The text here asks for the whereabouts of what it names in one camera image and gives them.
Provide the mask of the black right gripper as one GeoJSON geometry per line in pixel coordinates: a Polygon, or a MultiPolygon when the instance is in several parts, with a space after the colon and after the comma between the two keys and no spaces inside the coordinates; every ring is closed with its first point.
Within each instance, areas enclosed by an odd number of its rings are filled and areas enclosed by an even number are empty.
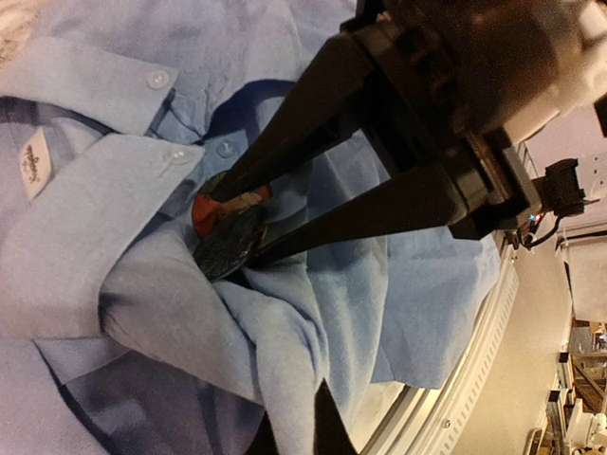
{"type": "Polygon", "coordinates": [[[265,266],[329,244],[446,226],[459,238],[545,213],[514,145],[593,100],[589,1],[360,1],[345,24],[381,88],[364,128],[390,179],[261,247],[265,266]]]}

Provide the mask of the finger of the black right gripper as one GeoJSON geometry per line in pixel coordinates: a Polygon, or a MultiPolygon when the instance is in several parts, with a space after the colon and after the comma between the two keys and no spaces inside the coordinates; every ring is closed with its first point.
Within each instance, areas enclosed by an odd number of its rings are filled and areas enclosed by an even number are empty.
{"type": "Polygon", "coordinates": [[[360,41],[350,34],[329,39],[212,197],[255,190],[343,143],[369,119],[376,81],[377,66],[360,41]]]}

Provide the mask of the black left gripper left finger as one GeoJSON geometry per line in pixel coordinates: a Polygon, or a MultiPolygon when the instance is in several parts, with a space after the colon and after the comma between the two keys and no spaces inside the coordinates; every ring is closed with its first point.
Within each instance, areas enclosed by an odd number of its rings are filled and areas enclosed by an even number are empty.
{"type": "Polygon", "coordinates": [[[249,448],[248,455],[279,455],[274,432],[267,413],[258,427],[249,448]]]}

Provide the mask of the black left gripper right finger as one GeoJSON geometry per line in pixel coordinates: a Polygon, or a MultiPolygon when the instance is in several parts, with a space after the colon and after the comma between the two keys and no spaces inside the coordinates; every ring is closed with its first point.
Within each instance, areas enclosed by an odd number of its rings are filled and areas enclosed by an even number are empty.
{"type": "Polygon", "coordinates": [[[314,455],[357,455],[325,380],[314,402],[314,455]]]}

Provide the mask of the blue shirt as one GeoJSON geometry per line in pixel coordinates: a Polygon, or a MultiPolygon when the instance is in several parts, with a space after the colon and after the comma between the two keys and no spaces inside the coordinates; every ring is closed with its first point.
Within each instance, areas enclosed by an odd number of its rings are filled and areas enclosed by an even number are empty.
{"type": "Polygon", "coordinates": [[[258,137],[352,1],[1,5],[1,450],[341,454],[379,381],[437,388],[499,277],[444,227],[244,265],[387,176],[362,135],[246,197],[258,137]]]}

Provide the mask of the round brooch dark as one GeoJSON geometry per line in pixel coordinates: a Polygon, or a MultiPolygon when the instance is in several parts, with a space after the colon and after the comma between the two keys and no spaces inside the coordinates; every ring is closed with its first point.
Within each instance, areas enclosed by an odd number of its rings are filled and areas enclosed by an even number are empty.
{"type": "Polygon", "coordinates": [[[242,267],[267,232],[267,210],[254,206],[229,215],[202,238],[193,258],[210,281],[221,280],[242,267]]]}

